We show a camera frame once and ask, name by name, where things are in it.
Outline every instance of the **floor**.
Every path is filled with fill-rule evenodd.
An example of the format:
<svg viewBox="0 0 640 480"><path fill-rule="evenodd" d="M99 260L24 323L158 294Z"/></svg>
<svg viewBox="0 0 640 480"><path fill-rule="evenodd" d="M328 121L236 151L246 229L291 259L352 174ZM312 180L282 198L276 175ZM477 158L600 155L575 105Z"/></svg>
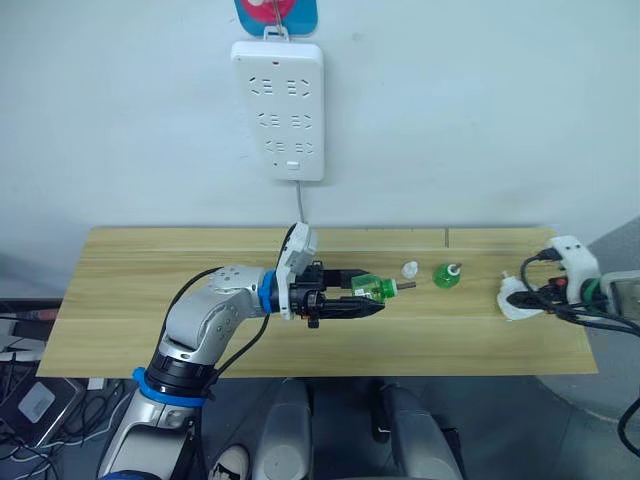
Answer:
<svg viewBox="0 0 640 480"><path fill-rule="evenodd" d="M366 378L312 379L315 478L397 475L389 444L369 434ZM567 404L535 377L393 377L426 409L458 429L470 480L640 478L640 460L619 443L615 424ZM204 412L212 464L228 445L255 451L279 379L223 380ZM632 431L640 441L640 428ZM104 440L65 447L65 479L94 478ZM13 478L24 470L4 470Z"/></svg>

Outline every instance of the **power strip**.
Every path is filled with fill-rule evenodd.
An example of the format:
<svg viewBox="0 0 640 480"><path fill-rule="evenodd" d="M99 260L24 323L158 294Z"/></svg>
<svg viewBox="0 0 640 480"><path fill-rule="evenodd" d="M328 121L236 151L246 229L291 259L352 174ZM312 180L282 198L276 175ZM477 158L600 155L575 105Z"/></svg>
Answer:
<svg viewBox="0 0 640 480"><path fill-rule="evenodd" d="M265 38L233 44L231 60L258 150L270 176L324 177L322 51L311 43Z"/></svg>

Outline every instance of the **white power adapter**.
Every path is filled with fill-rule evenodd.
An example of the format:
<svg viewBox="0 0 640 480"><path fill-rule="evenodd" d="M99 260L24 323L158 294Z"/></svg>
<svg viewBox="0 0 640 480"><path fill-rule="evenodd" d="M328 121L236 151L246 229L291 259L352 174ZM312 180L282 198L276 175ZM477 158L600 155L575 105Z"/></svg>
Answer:
<svg viewBox="0 0 640 480"><path fill-rule="evenodd" d="M267 27L263 40L233 44L231 60L258 150L272 178L324 177L322 51Z"/></svg>

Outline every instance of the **white wall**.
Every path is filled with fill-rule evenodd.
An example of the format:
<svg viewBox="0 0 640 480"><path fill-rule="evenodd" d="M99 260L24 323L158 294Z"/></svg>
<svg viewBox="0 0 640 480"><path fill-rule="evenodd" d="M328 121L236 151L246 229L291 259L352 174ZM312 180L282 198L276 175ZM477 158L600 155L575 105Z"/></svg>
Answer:
<svg viewBox="0 0 640 480"><path fill-rule="evenodd" d="M637 2L319 4L313 224L591 241L640 211ZM229 50L247 37L232 0L2 2L0 276L61 292L95 225L294 221L235 94Z"/></svg>

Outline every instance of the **white cap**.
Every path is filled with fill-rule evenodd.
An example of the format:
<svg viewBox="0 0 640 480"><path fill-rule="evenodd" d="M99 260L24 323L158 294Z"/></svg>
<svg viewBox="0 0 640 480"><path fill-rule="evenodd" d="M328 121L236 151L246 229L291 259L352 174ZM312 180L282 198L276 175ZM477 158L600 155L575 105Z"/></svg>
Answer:
<svg viewBox="0 0 640 480"><path fill-rule="evenodd" d="M402 266L402 276L404 278L412 279L416 278L418 274L418 262L407 262Z"/></svg>

